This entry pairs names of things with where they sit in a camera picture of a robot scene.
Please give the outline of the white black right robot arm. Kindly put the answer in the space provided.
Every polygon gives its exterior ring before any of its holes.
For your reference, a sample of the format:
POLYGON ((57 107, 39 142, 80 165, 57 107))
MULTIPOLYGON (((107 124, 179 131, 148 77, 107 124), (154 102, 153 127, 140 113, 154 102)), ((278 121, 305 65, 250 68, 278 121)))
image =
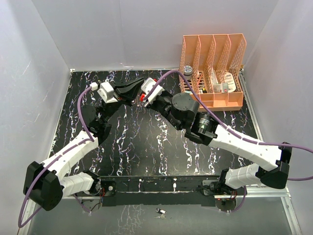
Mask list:
POLYGON ((144 101, 146 108, 159 112, 177 130, 185 130, 184 136, 190 141, 221 148, 253 162, 238 169, 222 170, 217 181, 201 186, 203 190, 230 194, 252 184, 286 187, 292 148, 265 146, 254 138, 245 141, 245 134, 224 128, 211 115, 199 112, 199 105, 189 94, 171 95, 167 91, 144 101))

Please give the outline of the metal key organizer red handle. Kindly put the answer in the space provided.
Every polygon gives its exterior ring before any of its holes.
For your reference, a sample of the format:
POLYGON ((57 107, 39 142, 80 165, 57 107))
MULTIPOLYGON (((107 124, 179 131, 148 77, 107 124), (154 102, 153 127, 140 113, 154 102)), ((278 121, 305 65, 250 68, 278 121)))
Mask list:
POLYGON ((145 101, 143 100, 144 97, 146 96, 145 93, 141 93, 141 94, 138 94, 136 99, 135 99, 135 103, 136 103, 136 106, 143 106, 145 101))

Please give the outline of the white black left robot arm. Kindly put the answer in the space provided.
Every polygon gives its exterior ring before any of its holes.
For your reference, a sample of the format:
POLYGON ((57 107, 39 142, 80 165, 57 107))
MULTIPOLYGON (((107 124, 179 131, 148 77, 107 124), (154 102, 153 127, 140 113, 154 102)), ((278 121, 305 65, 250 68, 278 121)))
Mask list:
POLYGON ((32 162, 26 170, 23 193, 46 211, 55 208, 65 196, 86 191, 100 192, 94 173, 82 172, 67 177, 72 167, 109 136, 109 119, 122 105, 132 106, 142 78, 128 82, 93 82, 78 97, 77 110, 83 129, 63 149, 41 163, 32 162))

